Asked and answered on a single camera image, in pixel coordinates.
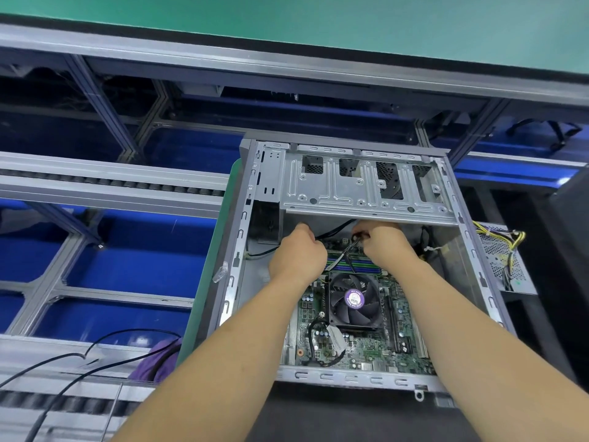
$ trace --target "motherboard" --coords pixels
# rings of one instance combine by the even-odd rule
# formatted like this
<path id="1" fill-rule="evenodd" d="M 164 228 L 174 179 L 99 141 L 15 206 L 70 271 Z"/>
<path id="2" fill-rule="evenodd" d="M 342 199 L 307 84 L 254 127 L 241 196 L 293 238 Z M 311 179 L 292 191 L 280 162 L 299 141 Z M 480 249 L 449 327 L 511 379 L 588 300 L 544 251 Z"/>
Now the motherboard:
<path id="1" fill-rule="evenodd" d="M 347 245 L 346 239 L 326 243 L 328 265 L 341 255 Z M 378 290 L 378 294 L 368 291 L 368 294 L 374 297 L 374 302 L 378 304 L 372 307 L 371 304 L 362 304 L 366 309 L 371 307 L 371 313 L 374 315 L 372 317 L 364 312 L 364 315 L 369 318 L 361 317 L 363 325 L 355 325 L 351 314 L 347 322 L 341 322 L 336 316 L 332 318 L 332 311 L 328 312 L 328 319 L 332 318 L 331 323 L 335 319 L 347 344 L 344 356 L 333 367 L 346 370 L 435 375 L 427 348 L 411 316 L 409 303 L 401 286 L 390 274 L 374 265 L 359 247 L 352 249 L 348 257 L 342 259 L 329 273 L 322 274 L 317 282 L 309 286 L 298 302 L 296 364 L 304 365 L 309 360 L 311 353 L 308 339 L 309 325 L 321 310 L 325 310 L 326 307 L 331 307 L 333 311 L 336 308 L 337 310 L 346 308 L 344 304 L 336 301 L 337 298 L 329 296 L 330 293 L 334 294 L 333 289 L 343 281 L 358 283 L 359 288 L 360 285 L 362 288 L 367 288 L 369 285 L 369 288 L 374 291 Z M 350 287 L 350 290 L 356 291 L 353 285 L 350 284 Z M 325 301 L 329 302 L 329 299 L 331 299 L 330 304 L 326 306 Z M 329 363 L 336 358 L 337 353 L 326 326 L 313 328 L 312 343 L 314 356 L 318 361 Z"/>

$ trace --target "cpu cooling fan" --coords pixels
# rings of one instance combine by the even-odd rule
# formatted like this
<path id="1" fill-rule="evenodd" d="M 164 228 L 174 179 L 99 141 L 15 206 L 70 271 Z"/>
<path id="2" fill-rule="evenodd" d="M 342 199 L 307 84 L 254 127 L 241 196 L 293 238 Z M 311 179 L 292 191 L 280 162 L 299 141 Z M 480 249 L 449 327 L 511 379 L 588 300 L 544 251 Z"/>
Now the cpu cooling fan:
<path id="1" fill-rule="evenodd" d="M 370 331 L 382 327 L 376 282 L 360 274 L 336 274 L 329 282 L 329 322 L 337 327 Z"/>

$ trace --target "green table top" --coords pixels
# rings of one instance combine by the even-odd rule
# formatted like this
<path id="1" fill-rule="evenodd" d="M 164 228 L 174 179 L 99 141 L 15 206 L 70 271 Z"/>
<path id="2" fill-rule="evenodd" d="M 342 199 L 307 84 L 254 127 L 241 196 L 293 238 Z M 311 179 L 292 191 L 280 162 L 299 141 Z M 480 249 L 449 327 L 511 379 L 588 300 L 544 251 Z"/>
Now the green table top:
<path id="1" fill-rule="evenodd" d="M 589 73 L 589 0 L 0 0 L 0 14 Z"/>

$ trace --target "white tag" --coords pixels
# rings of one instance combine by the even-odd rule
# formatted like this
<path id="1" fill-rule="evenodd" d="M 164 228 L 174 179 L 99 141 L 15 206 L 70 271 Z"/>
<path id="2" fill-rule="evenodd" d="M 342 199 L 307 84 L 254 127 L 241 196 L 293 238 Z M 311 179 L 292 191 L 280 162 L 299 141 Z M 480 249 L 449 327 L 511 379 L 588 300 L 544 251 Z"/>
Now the white tag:
<path id="1" fill-rule="evenodd" d="M 328 326 L 328 332 L 333 343 L 333 349 L 335 350 L 337 356 L 340 356 L 341 353 L 348 347 L 346 340 L 343 339 L 341 331 L 333 325 Z"/>

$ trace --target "clear plastic piece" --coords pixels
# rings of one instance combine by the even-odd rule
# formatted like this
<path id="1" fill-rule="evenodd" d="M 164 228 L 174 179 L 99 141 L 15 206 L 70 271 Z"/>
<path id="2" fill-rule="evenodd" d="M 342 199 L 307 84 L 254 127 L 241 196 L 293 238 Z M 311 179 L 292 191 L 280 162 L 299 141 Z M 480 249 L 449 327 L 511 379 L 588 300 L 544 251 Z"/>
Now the clear plastic piece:
<path id="1" fill-rule="evenodd" d="M 229 264 L 227 264 L 227 262 L 223 261 L 223 265 L 221 265 L 221 267 L 219 267 L 219 269 L 217 270 L 217 272 L 213 276 L 213 283 L 219 282 L 221 279 L 223 279 L 228 274 L 229 274 Z"/>

